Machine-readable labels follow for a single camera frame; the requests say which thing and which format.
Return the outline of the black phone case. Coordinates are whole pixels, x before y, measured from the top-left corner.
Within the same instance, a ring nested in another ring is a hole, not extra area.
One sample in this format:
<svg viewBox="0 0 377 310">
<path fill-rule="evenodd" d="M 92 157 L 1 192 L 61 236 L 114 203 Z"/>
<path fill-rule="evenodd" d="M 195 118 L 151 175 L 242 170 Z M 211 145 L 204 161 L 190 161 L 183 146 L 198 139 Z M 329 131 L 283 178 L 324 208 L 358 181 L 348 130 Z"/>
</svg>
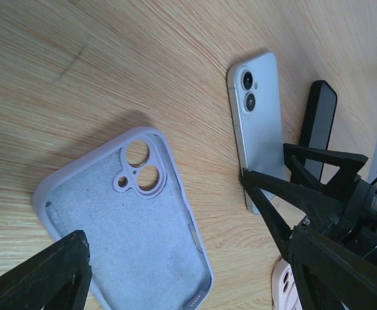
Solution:
<svg viewBox="0 0 377 310">
<path fill-rule="evenodd" d="M 337 102 L 337 93 L 328 82 L 317 80 L 312 83 L 299 145 L 327 150 Z"/>
</svg>

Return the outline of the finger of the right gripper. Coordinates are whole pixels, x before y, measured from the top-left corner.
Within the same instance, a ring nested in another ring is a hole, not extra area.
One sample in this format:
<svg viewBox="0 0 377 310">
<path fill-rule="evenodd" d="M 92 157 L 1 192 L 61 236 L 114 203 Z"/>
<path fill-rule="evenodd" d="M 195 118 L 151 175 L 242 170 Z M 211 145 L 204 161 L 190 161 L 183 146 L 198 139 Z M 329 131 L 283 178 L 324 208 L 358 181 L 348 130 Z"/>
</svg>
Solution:
<svg viewBox="0 0 377 310">
<path fill-rule="evenodd" d="M 292 242 L 296 239 L 295 228 L 279 212 L 277 203 L 300 210 L 321 230 L 338 223 L 343 212 L 343 203 L 339 200 L 268 174 L 244 170 L 241 184 L 263 217 L 281 257 L 288 263 L 291 263 Z"/>
<path fill-rule="evenodd" d="M 367 163 L 362 154 L 316 149 L 285 143 L 284 162 L 291 172 L 290 182 L 320 191 L 323 194 L 341 194 L 358 179 L 358 171 Z M 324 165 L 338 168 L 331 179 L 323 184 Z"/>
</svg>

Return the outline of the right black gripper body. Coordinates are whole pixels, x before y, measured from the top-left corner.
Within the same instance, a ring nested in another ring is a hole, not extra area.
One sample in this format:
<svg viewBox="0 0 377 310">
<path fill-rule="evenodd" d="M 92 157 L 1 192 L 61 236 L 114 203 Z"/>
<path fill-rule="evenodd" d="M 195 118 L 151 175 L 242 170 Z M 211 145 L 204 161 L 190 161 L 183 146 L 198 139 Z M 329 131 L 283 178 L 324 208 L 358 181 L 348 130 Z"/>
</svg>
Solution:
<svg viewBox="0 0 377 310">
<path fill-rule="evenodd" d="M 372 183 L 357 177 L 341 200 L 345 208 L 336 223 L 322 227 L 309 217 L 304 222 L 362 258 L 377 258 L 377 177 Z"/>
</svg>

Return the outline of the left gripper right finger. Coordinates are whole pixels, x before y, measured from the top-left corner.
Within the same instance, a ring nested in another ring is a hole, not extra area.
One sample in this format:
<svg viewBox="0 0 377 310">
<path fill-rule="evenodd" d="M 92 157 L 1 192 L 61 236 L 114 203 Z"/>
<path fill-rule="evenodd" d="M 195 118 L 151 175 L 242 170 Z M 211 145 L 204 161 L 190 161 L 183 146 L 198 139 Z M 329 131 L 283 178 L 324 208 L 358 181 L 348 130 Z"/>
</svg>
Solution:
<svg viewBox="0 0 377 310">
<path fill-rule="evenodd" d="M 295 227 L 290 264 L 303 309 L 377 309 L 377 267 L 309 227 Z"/>
</svg>

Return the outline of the lavender phone case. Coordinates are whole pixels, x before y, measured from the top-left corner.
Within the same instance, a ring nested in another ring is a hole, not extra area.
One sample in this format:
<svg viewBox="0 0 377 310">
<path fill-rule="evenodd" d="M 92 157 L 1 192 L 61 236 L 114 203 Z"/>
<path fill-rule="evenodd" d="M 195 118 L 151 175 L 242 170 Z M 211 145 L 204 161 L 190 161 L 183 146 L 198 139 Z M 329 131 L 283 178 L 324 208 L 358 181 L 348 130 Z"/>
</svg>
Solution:
<svg viewBox="0 0 377 310">
<path fill-rule="evenodd" d="M 136 127 L 46 177 L 32 207 L 55 240 L 85 232 L 104 309 L 197 309 L 214 275 L 165 136 Z"/>
</svg>

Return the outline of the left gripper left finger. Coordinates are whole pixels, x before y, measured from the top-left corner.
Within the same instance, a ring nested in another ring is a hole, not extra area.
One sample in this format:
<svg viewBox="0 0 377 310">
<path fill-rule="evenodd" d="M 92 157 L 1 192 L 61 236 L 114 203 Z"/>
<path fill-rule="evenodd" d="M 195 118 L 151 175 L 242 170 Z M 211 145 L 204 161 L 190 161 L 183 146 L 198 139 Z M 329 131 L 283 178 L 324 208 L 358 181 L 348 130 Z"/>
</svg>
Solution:
<svg viewBox="0 0 377 310">
<path fill-rule="evenodd" d="M 0 309 L 83 309 L 92 269 L 76 230 L 0 276 Z"/>
</svg>

